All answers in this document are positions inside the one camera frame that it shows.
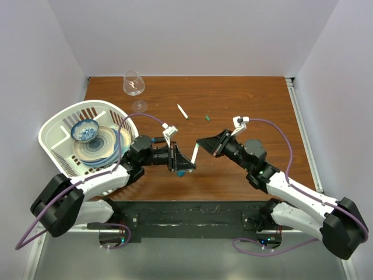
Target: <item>glass base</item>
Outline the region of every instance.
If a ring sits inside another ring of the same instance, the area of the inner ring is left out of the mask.
[[[147,109],[147,103],[143,100],[138,100],[132,105],[132,110],[136,113],[144,113]]]

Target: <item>white stick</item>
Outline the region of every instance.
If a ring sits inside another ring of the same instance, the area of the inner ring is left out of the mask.
[[[194,146],[194,151],[193,151],[193,155],[192,155],[192,159],[191,159],[191,162],[193,164],[196,162],[198,148],[199,148],[199,145],[196,143],[196,145]]]
[[[186,114],[186,112],[181,108],[181,106],[179,104],[177,104],[177,107],[179,108],[181,114],[188,120],[189,117],[188,115]]]

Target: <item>blue plate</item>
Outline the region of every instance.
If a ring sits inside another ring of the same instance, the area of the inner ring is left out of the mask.
[[[115,136],[116,136],[116,141],[115,141],[115,146],[114,146],[114,152],[112,155],[110,155],[109,157],[105,158],[105,159],[100,159],[100,160],[96,160],[94,162],[85,162],[84,160],[81,160],[81,162],[83,164],[85,164],[86,166],[90,166],[90,167],[101,167],[101,166],[105,166],[105,165],[109,165],[113,162],[115,162],[116,160],[118,160],[118,155],[119,155],[119,145],[118,145],[118,131],[112,129],[114,132],[115,132]],[[121,157],[123,157],[124,153],[128,150],[129,146],[126,145],[126,143],[124,142],[124,137],[123,135],[121,135]]]

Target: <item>white wall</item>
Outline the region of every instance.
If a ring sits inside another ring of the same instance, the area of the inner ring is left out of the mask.
[[[295,79],[323,187],[357,203],[373,229],[373,2],[340,0]],[[353,255],[372,279],[373,237]]]
[[[337,0],[48,0],[86,75],[294,76]]]
[[[32,202],[57,172],[37,134],[83,99],[85,78],[46,0],[1,1],[0,38],[0,278],[19,280],[30,246],[15,245],[32,222]]]

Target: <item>wine glass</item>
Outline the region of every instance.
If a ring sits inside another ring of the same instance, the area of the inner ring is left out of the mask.
[[[123,76],[123,90],[131,96],[139,95],[145,90],[144,80],[136,71],[128,71]],[[147,103],[143,100],[138,100],[132,105],[132,110],[137,113],[145,112],[146,109]]]

